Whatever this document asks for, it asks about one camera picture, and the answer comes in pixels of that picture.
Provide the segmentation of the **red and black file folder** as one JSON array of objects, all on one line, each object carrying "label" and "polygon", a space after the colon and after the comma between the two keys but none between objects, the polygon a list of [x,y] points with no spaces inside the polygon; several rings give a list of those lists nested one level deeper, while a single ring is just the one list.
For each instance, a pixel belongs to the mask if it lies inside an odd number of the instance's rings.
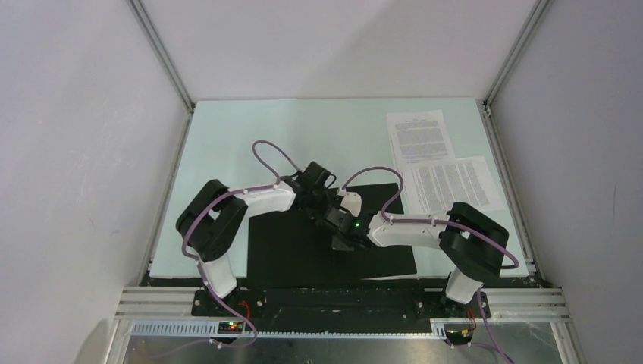
[{"label": "red and black file folder", "polygon": [[302,210],[249,220],[246,282],[253,288],[320,287],[414,275],[412,248],[334,250],[332,237]]}]

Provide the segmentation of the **printed paper sheet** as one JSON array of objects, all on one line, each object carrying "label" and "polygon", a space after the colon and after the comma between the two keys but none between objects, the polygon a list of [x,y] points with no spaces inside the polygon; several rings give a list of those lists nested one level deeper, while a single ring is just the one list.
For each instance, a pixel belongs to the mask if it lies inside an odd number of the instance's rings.
[{"label": "printed paper sheet", "polygon": [[442,110],[387,114],[394,164],[454,159]]},{"label": "printed paper sheet", "polygon": [[401,174],[411,213],[445,212],[455,202],[482,212],[506,208],[482,156],[417,162],[404,166]]}]

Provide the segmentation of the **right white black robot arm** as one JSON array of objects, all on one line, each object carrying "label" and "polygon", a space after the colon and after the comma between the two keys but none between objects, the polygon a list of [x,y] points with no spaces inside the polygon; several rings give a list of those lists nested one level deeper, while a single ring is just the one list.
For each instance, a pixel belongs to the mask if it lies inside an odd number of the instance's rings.
[{"label": "right white black robot arm", "polygon": [[332,206],[315,223],[331,233],[337,249],[417,246],[443,252],[454,269],[447,277],[441,307],[452,317],[467,312],[478,291],[498,279],[501,271],[519,267],[507,249],[508,230],[465,202],[455,202],[442,215],[382,211],[354,215]]}]

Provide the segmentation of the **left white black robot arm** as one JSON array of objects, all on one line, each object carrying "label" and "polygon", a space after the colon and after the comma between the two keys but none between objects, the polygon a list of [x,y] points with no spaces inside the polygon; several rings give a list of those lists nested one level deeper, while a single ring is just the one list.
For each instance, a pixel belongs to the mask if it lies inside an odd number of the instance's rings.
[{"label": "left white black robot arm", "polygon": [[272,184],[232,190],[217,179],[205,183],[180,214],[175,228],[182,253],[194,260],[212,294],[211,307],[220,315],[238,310],[237,278],[228,256],[241,224],[272,212],[315,208],[325,196],[333,174],[316,162]]}]

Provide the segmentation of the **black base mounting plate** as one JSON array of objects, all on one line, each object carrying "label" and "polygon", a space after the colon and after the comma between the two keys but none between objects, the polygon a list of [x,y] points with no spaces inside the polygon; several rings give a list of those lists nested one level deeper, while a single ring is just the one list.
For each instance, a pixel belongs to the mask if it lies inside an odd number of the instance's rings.
[{"label": "black base mounting plate", "polygon": [[432,319],[490,318],[485,293],[458,304],[444,296],[437,279],[366,280],[345,287],[236,289],[219,304],[207,290],[193,296],[191,315],[236,314],[262,333],[424,334]]}]

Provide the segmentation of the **right controller board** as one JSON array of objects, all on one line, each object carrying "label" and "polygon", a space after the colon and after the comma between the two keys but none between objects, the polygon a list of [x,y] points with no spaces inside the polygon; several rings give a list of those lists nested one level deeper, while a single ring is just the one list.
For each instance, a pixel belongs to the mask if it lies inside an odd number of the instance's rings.
[{"label": "right controller board", "polygon": [[451,329],[446,330],[445,342],[453,347],[469,346],[472,342],[474,330],[469,329]]}]

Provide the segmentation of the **controller board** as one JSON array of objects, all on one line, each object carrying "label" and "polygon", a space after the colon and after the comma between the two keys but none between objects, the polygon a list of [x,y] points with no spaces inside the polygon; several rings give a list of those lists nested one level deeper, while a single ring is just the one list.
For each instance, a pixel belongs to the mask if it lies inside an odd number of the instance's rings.
[{"label": "controller board", "polygon": [[445,342],[453,347],[469,346],[472,342],[474,330],[469,329],[451,329],[446,330]]},{"label": "controller board", "polygon": [[218,334],[242,334],[245,329],[244,322],[226,321],[219,322],[217,327]]}]

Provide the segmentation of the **left controller board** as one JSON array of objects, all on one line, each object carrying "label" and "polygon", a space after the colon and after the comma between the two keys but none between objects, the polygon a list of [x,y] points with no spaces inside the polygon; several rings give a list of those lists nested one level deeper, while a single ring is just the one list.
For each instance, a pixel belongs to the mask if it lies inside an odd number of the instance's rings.
[{"label": "left controller board", "polygon": [[244,322],[226,321],[219,322],[217,327],[218,334],[242,334],[245,329]]}]

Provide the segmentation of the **aluminium frame rail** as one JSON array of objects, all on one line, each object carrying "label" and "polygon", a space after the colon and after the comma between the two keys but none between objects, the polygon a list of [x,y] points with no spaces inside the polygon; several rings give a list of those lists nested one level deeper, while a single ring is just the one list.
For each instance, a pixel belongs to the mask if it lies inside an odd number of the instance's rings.
[{"label": "aluminium frame rail", "polygon": [[559,289],[487,289],[467,304],[437,289],[240,290],[221,306],[197,287],[128,287],[118,319],[134,334],[226,338],[442,338],[490,323],[566,323]]}]

